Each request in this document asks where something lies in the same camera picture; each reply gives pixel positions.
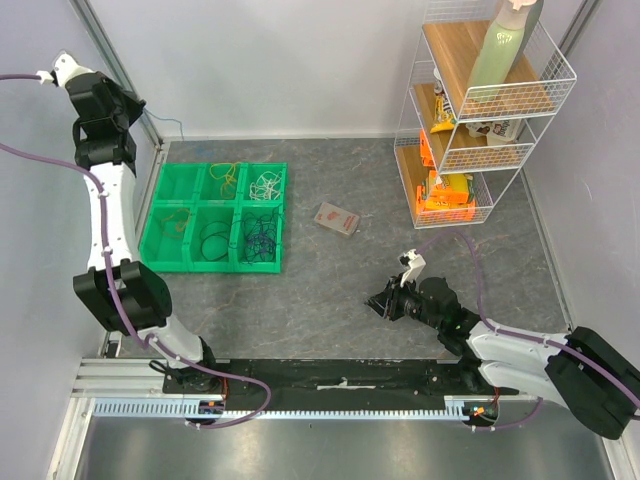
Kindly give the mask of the green compartment tray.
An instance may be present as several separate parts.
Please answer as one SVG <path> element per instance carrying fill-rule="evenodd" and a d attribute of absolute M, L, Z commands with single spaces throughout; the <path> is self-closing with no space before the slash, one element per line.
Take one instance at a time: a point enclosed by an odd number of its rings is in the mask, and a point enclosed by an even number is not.
<path fill-rule="evenodd" d="M 279 274 L 286 163 L 162 167 L 140 244 L 158 273 Z"/>

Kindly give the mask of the yellow snack pack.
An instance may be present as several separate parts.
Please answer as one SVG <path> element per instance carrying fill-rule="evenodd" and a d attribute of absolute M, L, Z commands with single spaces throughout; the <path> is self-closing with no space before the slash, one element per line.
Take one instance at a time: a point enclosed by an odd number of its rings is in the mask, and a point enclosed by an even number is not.
<path fill-rule="evenodd" d="M 469 204 L 473 199 L 473 177 L 466 174 L 446 174 L 436 178 L 434 196 L 442 202 Z"/>

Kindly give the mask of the white snack package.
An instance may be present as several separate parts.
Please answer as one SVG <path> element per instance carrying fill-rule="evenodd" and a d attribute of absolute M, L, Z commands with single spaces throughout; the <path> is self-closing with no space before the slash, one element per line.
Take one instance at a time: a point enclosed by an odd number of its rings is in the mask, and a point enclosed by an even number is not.
<path fill-rule="evenodd" d="M 521 123 L 521 119 L 503 119 L 491 122 L 470 122 L 465 126 L 472 138 L 483 137 L 488 146 L 501 146 L 515 143 Z"/>

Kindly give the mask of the green spray bottle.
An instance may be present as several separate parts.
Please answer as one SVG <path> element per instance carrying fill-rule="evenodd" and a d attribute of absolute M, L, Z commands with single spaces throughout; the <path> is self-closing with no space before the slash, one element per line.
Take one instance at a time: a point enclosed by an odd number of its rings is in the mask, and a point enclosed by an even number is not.
<path fill-rule="evenodd" d="M 505 83 L 522 57 L 543 6 L 543 1 L 535 0 L 497 3 L 468 80 L 471 101 L 485 103 L 495 99 L 498 86 Z"/>

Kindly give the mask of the yellow snack bag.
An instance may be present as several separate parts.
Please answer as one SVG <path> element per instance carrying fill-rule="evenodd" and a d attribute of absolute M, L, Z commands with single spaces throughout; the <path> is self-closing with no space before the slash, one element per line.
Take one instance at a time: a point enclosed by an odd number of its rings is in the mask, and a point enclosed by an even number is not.
<path fill-rule="evenodd" d="M 444 94 L 436 95 L 434 105 L 434 121 L 430 132 L 435 134 L 453 131 L 456 125 L 456 119 L 447 97 Z"/>

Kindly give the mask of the small grey red box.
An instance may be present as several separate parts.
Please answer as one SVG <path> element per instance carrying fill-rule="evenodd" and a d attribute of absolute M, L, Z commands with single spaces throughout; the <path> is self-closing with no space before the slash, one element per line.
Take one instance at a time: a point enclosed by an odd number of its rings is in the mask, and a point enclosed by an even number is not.
<path fill-rule="evenodd" d="M 329 202 L 323 202 L 314 216 L 314 221 L 324 228 L 350 238 L 356 232 L 360 216 Z"/>

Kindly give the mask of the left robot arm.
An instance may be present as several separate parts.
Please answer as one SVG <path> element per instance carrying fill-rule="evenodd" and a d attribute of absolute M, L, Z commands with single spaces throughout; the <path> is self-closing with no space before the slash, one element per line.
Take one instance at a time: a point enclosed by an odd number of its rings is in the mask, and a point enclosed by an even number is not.
<path fill-rule="evenodd" d="M 223 386 L 215 357 L 174 315 L 165 281 L 141 260 L 136 240 L 136 143 L 129 132 L 145 103 L 101 72 L 75 73 L 64 88 L 78 117 L 72 126 L 76 165 L 90 197 L 92 248 L 87 271 L 73 279 L 79 300 L 109 333 L 163 356 L 150 367 L 186 393 Z"/>

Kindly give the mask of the orange snack box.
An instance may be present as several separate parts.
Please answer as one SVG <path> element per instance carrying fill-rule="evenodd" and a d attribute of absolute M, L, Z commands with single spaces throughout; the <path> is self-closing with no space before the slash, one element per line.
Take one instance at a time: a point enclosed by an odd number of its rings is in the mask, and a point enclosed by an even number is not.
<path fill-rule="evenodd" d="M 476 213 L 474 176 L 439 175 L 435 169 L 429 169 L 427 178 L 416 188 L 416 210 L 418 215 L 429 215 L 444 222 L 473 220 Z"/>

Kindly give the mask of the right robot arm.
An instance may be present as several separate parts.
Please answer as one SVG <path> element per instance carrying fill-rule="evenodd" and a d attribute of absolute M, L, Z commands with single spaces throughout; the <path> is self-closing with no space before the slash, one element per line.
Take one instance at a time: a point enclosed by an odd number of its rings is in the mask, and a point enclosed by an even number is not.
<path fill-rule="evenodd" d="M 510 329 L 463 307 L 440 277 L 392 277 L 366 304 L 386 320 L 409 317 L 431 327 L 446 350 L 470 360 L 457 371 L 469 393 L 492 386 L 529 394 L 566 408 L 611 440 L 639 418 L 638 369 L 590 328 L 565 334 Z"/>

